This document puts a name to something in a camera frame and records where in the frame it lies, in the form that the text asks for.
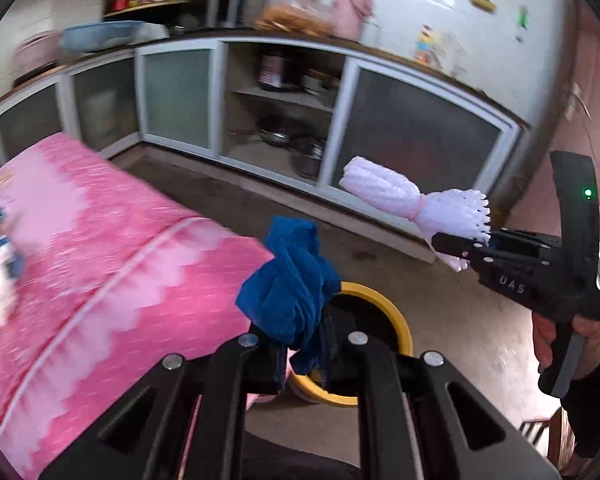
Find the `yellow bucket rim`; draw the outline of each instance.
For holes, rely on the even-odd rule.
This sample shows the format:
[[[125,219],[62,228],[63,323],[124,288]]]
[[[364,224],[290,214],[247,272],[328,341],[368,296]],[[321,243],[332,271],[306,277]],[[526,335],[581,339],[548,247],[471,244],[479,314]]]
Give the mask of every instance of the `yellow bucket rim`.
[[[341,294],[357,296],[378,307],[388,317],[398,338],[398,351],[403,355],[413,356],[413,339],[411,330],[398,308],[378,291],[365,285],[353,282],[342,282]],[[330,394],[314,383],[308,375],[297,375],[291,371],[292,380],[308,397],[330,404],[331,406],[357,406],[357,397],[346,397]]]

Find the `concrete floor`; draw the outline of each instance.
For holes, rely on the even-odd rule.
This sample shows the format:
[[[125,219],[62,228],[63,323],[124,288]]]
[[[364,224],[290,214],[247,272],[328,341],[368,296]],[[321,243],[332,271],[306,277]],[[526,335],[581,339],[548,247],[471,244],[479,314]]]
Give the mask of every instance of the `concrete floor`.
[[[262,240],[274,215],[297,211],[208,176],[142,158],[126,170],[234,232]],[[342,279],[393,301],[413,334],[415,354],[442,352],[514,424],[551,415],[558,402],[537,388],[528,310],[492,293],[467,270],[423,263],[385,245],[317,221],[321,253]],[[278,444],[354,464],[357,412],[307,404],[285,391],[254,406],[247,430]]]

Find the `silver screw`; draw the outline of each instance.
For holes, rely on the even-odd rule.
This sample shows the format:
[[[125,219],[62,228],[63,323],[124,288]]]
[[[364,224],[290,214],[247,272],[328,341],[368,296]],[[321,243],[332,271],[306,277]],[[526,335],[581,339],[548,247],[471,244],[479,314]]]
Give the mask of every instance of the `silver screw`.
[[[442,366],[445,362],[445,358],[438,352],[429,351],[424,354],[424,362],[429,366]]]
[[[352,345],[362,346],[366,345],[369,342],[369,336],[364,332],[351,332],[347,339]]]
[[[162,359],[162,366],[167,370],[177,370],[182,366],[184,359],[179,354],[169,354]]]
[[[258,336],[252,333],[242,334],[238,338],[238,343],[244,348],[251,348],[258,344]]]

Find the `wooden chair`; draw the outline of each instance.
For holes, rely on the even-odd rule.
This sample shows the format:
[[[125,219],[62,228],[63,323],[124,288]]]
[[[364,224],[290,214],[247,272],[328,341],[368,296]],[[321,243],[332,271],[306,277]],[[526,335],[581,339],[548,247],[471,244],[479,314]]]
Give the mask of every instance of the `wooden chair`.
[[[573,454],[575,440],[567,420],[567,412],[559,408],[551,418],[532,418],[523,420],[520,431],[534,446],[542,439],[544,430],[549,428],[549,447],[546,458],[560,471]]]

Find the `blue towel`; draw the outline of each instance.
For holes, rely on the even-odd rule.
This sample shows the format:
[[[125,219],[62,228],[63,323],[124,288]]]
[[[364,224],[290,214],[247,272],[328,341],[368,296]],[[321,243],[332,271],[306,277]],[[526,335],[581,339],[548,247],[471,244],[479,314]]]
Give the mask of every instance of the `blue towel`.
[[[340,277],[318,254],[313,222],[276,216],[264,243],[274,259],[242,284],[236,304],[265,334],[299,349],[291,364],[306,374],[320,353],[322,308],[340,292]]]

